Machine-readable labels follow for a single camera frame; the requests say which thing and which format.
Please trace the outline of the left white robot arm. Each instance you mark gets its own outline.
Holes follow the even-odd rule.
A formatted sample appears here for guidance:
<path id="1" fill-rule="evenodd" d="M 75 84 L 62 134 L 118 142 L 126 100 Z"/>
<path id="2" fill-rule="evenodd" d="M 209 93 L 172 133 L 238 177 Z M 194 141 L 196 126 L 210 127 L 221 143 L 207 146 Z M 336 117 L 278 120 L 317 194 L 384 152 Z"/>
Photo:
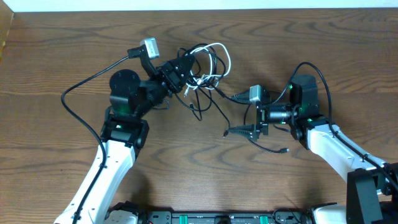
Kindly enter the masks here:
<path id="1" fill-rule="evenodd" d="M 146 142 L 149 125 L 144 115 L 160 109 L 165 97 L 182 91 L 195 63 L 186 53 L 158 67 L 151 59 L 156 53 L 145 45 L 129 49 L 127 58 L 139 58 L 148 80 L 130 69 L 115 72 L 110 80 L 110 106 L 105 111 L 100 133 L 77 117 L 98 142 L 96 157 L 67 208 L 56 223 L 104 223 L 108 208 L 121 181 L 131 169 Z"/>

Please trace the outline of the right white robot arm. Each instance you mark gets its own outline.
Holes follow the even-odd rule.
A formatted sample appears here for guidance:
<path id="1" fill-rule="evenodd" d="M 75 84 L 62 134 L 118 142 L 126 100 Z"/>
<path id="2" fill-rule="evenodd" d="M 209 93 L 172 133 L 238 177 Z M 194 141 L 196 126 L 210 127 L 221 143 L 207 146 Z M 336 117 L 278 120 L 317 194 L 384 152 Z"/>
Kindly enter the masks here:
<path id="1" fill-rule="evenodd" d="M 327 203 L 303 213 L 300 223 L 397 223 L 397 164 L 366 152 L 320 113 L 315 77 L 298 75 L 289 85 L 289 102 L 272 103 L 260 85 L 231 100 L 256 107 L 256 122 L 229 129 L 256 142 L 270 124 L 288 124 L 301 145 L 324 159 L 346 182 L 346 203 Z"/>

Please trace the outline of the cardboard side panel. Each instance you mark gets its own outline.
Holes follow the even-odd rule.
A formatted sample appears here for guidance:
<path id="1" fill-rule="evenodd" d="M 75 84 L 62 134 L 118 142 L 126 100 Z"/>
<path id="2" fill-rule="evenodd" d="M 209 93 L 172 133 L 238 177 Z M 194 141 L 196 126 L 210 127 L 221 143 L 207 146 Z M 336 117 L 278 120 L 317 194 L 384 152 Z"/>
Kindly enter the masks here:
<path id="1" fill-rule="evenodd" d="M 0 53 L 2 58 L 2 53 L 6 45 L 6 40 L 9 35 L 9 31 L 14 19 L 14 12 L 11 8 L 1 0 L 0 3 L 0 28 L 1 28 L 1 36 L 0 36 Z"/>

